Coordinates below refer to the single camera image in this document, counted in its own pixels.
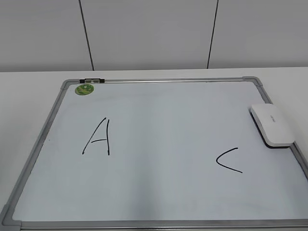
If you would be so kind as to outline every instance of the whiteboard corner bracket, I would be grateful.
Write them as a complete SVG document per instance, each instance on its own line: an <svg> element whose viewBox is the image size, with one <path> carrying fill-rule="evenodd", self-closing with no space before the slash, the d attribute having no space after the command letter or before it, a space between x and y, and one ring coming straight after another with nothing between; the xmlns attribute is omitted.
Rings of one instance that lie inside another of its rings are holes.
<svg viewBox="0 0 308 231"><path fill-rule="evenodd" d="M6 204L0 213L0 231L20 231L21 221L13 220L13 209Z"/></svg>

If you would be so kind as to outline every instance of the white wall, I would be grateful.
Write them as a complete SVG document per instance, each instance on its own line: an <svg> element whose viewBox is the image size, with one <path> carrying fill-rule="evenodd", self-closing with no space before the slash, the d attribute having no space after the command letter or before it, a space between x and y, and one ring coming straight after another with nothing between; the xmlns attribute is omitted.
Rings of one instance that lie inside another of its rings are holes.
<svg viewBox="0 0 308 231"><path fill-rule="evenodd" d="M81 0L95 70L206 68L217 0ZM308 0L219 0L209 68L308 66ZM0 72L92 70L78 0L0 0Z"/></svg>
<svg viewBox="0 0 308 231"><path fill-rule="evenodd" d="M0 0L0 71L91 70L78 0Z"/></svg>
<svg viewBox="0 0 308 231"><path fill-rule="evenodd" d="M209 68L308 66L308 0L219 0Z"/></svg>
<svg viewBox="0 0 308 231"><path fill-rule="evenodd" d="M206 68L216 0L82 0L95 70Z"/></svg>

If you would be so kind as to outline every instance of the round sticker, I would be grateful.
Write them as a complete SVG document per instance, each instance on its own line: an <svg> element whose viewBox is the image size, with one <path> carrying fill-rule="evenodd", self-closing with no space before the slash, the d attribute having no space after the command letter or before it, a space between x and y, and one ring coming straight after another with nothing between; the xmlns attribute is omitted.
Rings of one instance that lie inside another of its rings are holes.
<svg viewBox="0 0 308 231"><path fill-rule="evenodd" d="M94 91L94 86L91 84L83 84L83 85L76 87L75 89L75 93L77 95L89 95L93 91Z"/></svg>

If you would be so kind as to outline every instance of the whiteboard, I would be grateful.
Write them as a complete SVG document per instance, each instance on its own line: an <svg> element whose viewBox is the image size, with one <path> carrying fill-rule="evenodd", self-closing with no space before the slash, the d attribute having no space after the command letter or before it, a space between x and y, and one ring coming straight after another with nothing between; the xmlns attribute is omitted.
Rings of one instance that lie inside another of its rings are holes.
<svg viewBox="0 0 308 231"><path fill-rule="evenodd" d="M249 114L264 102L252 82L94 84L85 96L77 86L65 94L13 219L308 218L301 167L290 149L265 146ZM230 149L218 162L238 171L216 162Z"/></svg>

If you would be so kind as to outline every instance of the white eraser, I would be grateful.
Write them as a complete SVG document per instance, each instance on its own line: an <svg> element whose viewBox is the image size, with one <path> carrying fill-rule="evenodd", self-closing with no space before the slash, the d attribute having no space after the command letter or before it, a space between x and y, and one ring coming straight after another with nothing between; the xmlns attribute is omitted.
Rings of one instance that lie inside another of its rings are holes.
<svg viewBox="0 0 308 231"><path fill-rule="evenodd" d="M289 147L295 137L280 110L273 104L253 104L250 112L265 142L271 147Z"/></svg>

